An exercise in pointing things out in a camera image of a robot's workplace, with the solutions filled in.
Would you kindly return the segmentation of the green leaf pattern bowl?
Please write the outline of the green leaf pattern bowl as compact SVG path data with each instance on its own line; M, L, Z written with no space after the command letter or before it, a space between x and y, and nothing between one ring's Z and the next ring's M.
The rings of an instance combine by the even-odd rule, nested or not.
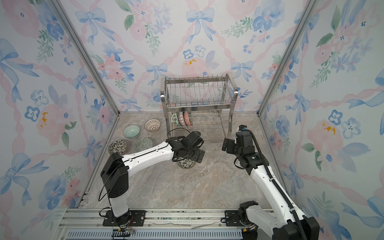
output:
M179 115L177 112L172 113L172 123L174 127L180 127Z

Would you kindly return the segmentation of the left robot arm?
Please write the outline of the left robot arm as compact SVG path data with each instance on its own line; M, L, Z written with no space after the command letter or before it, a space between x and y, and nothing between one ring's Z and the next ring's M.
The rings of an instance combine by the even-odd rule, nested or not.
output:
M157 146L147 150L121 156L110 155L101 171L102 189L110 204L104 216L104 226L127 226L133 219L126 195L129 189L129 178L141 170L165 161L180 162L185 159L201 163L205 151L201 150L204 140L201 133L189 132L185 136L171 137Z

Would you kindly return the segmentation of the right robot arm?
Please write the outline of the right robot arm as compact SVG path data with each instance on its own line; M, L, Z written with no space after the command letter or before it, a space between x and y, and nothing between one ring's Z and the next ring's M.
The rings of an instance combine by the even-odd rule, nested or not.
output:
M247 126L239 126L234 140L225 138L222 150L236 156L239 169L245 170L259 185L274 211L271 215L255 201L240 204L238 215L247 231L260 229L273 240L319 239L319 223L314 217L306 216L284 190Z

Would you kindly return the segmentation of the green geometric pattern bowl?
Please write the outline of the green geometric pattern bowl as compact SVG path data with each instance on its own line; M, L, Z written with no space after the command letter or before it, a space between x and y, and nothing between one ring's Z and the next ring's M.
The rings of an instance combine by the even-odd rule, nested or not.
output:
M154 146L153 141L150 138L139 139L134 146L136 153L150 149Z

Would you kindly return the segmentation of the steel two-tier dish rack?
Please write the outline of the steel two-tier dish rack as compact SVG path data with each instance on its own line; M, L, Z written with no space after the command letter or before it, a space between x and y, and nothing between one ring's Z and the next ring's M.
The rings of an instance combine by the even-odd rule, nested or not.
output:
M207 142L220 142L233 133L239 88L232 74L161 80L160 97L167 136L200 132ZM174 127L172 113L190 112L192 126Z

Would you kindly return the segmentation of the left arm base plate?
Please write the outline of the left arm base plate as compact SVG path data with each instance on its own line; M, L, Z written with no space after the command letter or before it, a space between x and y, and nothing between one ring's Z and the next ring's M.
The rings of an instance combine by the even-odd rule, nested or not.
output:
M115 217L112 210L106 212L104 227L142 227L146 216L145 210L129 210L120 217Z

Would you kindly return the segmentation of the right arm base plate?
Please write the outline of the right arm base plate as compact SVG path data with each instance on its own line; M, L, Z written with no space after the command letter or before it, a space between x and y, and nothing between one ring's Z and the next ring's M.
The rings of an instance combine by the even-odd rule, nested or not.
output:
M258 211L254 210L226 210L225 216L220 220L226 227L249 228L253 225L260 226L265 223L265 219Z

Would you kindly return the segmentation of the blue triangle pattern bowl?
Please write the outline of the blue triangle pattern bowl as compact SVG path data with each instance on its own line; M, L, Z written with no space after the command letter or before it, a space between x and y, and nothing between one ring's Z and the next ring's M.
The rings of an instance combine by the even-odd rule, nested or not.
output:
M178 119L179 119L179 124L181 126L186 126L185 120L184 120L184 113L183 112L178 112Z

